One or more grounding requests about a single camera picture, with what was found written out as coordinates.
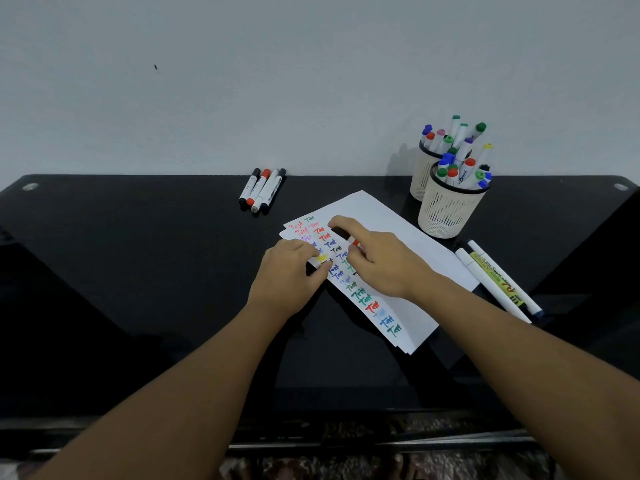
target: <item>yellow marker label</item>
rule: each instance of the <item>yellow marker label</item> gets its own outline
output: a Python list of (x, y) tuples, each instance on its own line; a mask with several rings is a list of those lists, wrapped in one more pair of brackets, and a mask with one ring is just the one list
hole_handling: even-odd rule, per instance
[(469, 256), (480, 265), (483, 271), (489, 275), (494, 283), (500, 286), (500, 289), (504, 291), (505, 295), (509, 297), (509, 299), (516, 304), (516, 306), (520, 306), (524, 304), (524, 300), (518, 295), (517, 291), (511, 283), (505, 280), (498, 271), (495, 270), (493, 266), (491, 266), (487, 261), (478, 256), (478, 253), (475, 251), (469, 253)]

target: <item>white wall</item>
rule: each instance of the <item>white wall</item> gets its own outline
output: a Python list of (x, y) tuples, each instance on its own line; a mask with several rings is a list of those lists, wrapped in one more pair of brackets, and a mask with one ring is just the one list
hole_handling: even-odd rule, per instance
[(639, 20), (640, 0), (3, 0), (0, 187), (410, 173), (453, 113), (487, 122), (498, 174), (640, 181)]

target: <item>black table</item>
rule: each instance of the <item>black table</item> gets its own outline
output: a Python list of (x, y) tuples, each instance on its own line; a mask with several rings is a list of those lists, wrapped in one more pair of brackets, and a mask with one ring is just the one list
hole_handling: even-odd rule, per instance
[[(22, 189), (31, 182), (39, 186)], [(410, 177), (292, 176), (268, 213), (252, 214), (237, 202), (245, 182), (244, 176), (30, 175), (0, 194), (0, 225), (128, 336), (151, 343), (161, 355), (155, 367), (162, 368), (238, 313), (283, 223), (358, 190), (413, 223), (420, 206), (408, 193)], [(300, 198), (309, 191), (313, 201)], [(533, 290), (637, 195), (622, 177), (495, 177), (458, 240), (475, 239)], [(325, 283), (272, 343), (246, 412), (481, 406), (487, 396), (469, 385), (481, 381), (461, 357), (440, 329), (412, 356), (393, 350)], [(129, 389), (140, 377), (127, 379)], [(113, 384), (75, 401), (57, 391), (32, 396), (28, 407), (14, 402), (3, 409), (98, 415), (130, 392)]]

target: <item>left hand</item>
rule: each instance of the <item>left hand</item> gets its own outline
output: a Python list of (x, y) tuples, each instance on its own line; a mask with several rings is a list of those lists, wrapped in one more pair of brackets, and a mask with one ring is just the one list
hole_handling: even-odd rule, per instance
[(307, 276), (307, 261), (318, 255), (318, 250), (308, 242), (299, 239), (278, 241), (264, 253), (247, 305), (257, 306), (284, 320), (299, 312), (331, 268), (331, 261), (327, 261)]

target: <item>mesh pen holder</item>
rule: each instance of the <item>mesh pen holder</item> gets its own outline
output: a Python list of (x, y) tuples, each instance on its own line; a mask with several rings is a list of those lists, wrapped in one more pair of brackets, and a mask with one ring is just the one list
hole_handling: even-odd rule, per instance
[(491, 185), (479, 190), (452, 187), (436, 176), (437, 168), (436, 162), (429, 169), (418, 225), (432, 237), (448, 239), (460, 233)]
[(415, 163), (415, 169), (413, 169), (413, 177), (411, 179), (411, 187), (409, 187), (409, 193), (415, 199), (422, 201), (424, 197), (424, 189), (427, 186), (429, 179), (429, 170), (434, 163), (437, 163), (442, 158), (442, 155), (427, 150), (422, 142), (418, 145), (421, 153), (418, 161)]

